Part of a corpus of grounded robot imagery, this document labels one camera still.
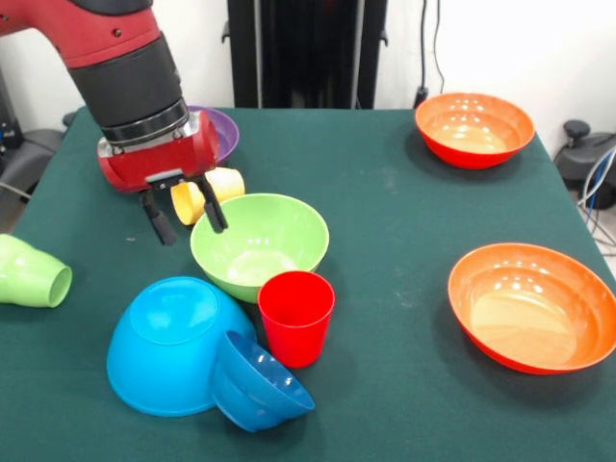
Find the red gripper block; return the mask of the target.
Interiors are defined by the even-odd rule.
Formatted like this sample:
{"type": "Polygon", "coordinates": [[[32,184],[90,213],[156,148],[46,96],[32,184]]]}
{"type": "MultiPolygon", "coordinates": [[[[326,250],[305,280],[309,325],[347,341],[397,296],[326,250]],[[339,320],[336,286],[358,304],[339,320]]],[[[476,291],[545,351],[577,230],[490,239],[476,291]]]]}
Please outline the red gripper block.
{"type": "MultiPolygon", "coordinates": [[[[98,164],[107,181],[120,192],[140,192],[141,205],[162,245],[174,245],[176,237],[148,189],[170,178],[204,174],[216,167],[219,153],[216,127],[206,112],[191,112],[180,132],[179,138],[168,133],[123,151],[113,148],[105,139],[100,139],[96,147],[98,164]]],[[[212,229],[222,233],[228,224],[212,185],[205,176],[196,184],[205,198],[204,211],[212,229]]]]}

